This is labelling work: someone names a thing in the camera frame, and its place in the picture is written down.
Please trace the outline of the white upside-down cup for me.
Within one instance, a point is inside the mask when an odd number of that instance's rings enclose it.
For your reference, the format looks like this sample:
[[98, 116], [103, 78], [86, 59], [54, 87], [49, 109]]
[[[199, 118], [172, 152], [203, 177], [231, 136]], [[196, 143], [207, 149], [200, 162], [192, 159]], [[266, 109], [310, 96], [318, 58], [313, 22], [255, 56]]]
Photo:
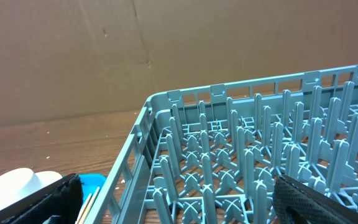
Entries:
[[16, 202], [43, 186], [40, 178], [29, 168], [18, 168], [0, 176], [0, 205]]

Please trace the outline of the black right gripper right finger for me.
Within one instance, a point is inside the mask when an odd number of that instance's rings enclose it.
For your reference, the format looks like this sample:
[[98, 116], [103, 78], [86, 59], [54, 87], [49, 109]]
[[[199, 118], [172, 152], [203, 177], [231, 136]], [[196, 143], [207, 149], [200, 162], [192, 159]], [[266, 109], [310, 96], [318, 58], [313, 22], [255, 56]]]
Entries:
[[275, 181], [273, 208], [280, 223], [358, 223], [356, 211], [287, 175], [281, 175]]

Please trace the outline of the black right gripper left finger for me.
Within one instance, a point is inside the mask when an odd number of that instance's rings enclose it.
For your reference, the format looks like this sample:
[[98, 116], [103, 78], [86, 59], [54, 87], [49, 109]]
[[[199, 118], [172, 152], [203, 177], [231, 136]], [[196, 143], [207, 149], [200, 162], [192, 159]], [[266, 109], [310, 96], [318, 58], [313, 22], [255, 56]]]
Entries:
[[0, 223], [74, 223], [83, 204], [78, 174], [69, 174], [0, 208]]

